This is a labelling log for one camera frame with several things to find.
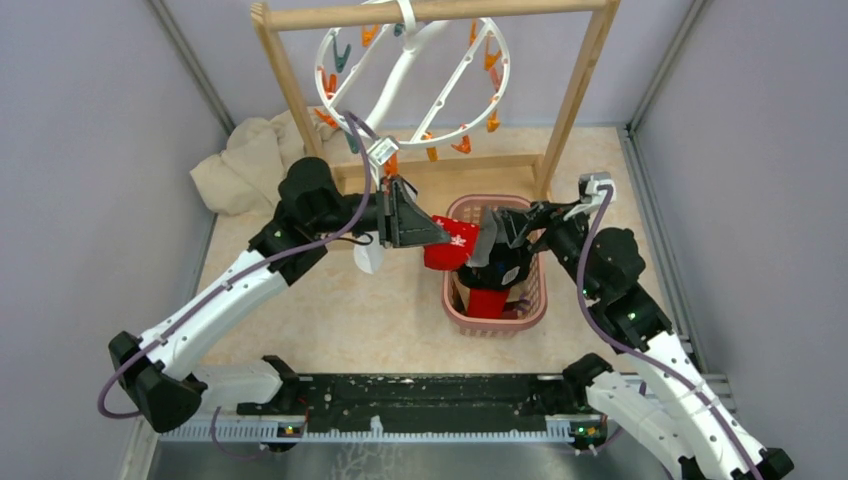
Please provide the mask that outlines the grey sock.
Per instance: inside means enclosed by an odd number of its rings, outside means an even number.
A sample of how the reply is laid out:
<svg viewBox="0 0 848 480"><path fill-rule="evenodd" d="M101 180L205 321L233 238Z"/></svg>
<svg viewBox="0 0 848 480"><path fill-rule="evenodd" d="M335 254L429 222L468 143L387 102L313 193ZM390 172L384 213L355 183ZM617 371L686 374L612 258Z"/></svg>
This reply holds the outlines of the grey sock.
<svg viewBox="0 0 848 480"><path fill-rule="evenodd" d="M504 261L509 253L503 213L499 208L484 207L473 252L466 261L472 268L488 267Z"/></svg>

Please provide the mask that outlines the white sock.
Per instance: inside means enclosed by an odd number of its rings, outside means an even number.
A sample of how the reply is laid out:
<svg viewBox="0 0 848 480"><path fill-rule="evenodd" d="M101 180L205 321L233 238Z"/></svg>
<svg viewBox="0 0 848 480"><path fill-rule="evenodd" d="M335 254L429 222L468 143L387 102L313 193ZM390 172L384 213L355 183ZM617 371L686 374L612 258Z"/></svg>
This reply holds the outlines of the white sock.
<svg viewBox="0 0 848 480"><path fill-rule="evenodd" d="M384 262L385 248L370 233L356 237L353 248L355 265L364 273L375 274Z"/></svg>

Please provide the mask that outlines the black sock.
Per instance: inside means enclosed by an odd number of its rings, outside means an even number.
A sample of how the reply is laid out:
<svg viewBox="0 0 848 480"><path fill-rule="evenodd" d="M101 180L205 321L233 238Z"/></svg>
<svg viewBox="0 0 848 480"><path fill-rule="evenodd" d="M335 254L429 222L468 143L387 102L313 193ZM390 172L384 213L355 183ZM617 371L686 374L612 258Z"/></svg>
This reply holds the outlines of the black sock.
<svg viewBox="0 0 848 480"><path fill-rule="evenodd" d="M503 291L528 278L533 258L524 247L512 249L506 244L496 244L486 266L462 266L456 274L459 283L469 289Z"/></svg>

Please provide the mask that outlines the red snowflake sock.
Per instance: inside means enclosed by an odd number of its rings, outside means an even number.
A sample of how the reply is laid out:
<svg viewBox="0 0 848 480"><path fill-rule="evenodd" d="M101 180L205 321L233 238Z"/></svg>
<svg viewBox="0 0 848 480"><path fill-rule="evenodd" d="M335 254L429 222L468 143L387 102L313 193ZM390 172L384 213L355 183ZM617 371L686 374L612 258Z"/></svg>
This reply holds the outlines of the red snowflake sock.
<svg viewBox="0 0 848 480"><path fill-rule="evenodd" d="M428 245L423 248L426 268L436 271L455 271L473 255L480 234L475 223L433 215L431 219L449 235L447 243Z"/></svg>

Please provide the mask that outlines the plain red sock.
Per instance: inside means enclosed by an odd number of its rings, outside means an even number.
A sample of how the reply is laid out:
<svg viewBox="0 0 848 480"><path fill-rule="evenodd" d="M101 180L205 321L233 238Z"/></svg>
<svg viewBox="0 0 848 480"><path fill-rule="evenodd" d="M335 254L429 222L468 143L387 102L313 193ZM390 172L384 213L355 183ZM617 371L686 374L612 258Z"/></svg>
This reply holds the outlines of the plain red sock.
<svg viewBox="0 0 848 480"><path fill-rule="evenodd" d="M500 319L509 296L509 289L470 289L466 315L472 318Z"/></svg>

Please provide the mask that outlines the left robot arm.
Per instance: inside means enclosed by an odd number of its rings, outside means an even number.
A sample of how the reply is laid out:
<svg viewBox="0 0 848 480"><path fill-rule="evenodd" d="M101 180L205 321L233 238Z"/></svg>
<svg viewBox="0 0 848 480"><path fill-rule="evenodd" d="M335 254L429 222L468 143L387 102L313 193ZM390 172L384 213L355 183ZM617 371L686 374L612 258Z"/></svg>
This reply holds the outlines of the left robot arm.
<svg viewBox="0 0 848 480"><path fill-rule="evenodd" d="M450 241L401 177L388 179L381 191L343 195L328 163L305 157L288 170L279 193L271 221L227 272L155 327L109 342L115 382L155 432L217 408L267 406L285 414L297 406L297 376L276 356L210 368L199 362L248 314L300 280L327 254L328 243L348 233L370 234L373 245L389 248Z"/></svg>

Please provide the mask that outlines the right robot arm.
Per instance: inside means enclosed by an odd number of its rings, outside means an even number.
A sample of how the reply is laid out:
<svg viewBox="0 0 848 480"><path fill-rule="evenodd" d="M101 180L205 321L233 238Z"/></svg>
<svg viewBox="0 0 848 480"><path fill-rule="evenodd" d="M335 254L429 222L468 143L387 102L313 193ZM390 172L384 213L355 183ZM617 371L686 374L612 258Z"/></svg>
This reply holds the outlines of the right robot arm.
<svg viewBox="0 0 848 480"><path fill-rule="evenodd" d="M671 320L641 286L645 261L629 229L601 227L606 206L536 203L484 218L495 244L523 256L551 252L577 287L590 328L636 370L652 399L630 390L597 355L563 372L563 398L597 410L636 439L671 479L783 479L789 454L766 447L730 413L685 352Z"/></svg>

